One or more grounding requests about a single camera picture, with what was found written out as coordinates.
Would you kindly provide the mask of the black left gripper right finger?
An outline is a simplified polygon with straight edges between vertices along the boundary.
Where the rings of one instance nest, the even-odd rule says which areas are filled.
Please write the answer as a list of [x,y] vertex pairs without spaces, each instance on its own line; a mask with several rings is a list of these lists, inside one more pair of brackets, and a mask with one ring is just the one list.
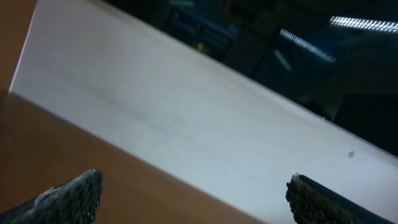
[[392,224],[299,173],[287,183],[285,198],[298,224]]

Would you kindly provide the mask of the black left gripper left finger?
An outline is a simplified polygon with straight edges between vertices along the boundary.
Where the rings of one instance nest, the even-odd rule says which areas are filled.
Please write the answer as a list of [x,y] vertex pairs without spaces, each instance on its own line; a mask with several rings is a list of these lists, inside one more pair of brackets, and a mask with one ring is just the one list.
[[1,214],[8,224],[90,224],[103,193],[103,174],[89,169]]

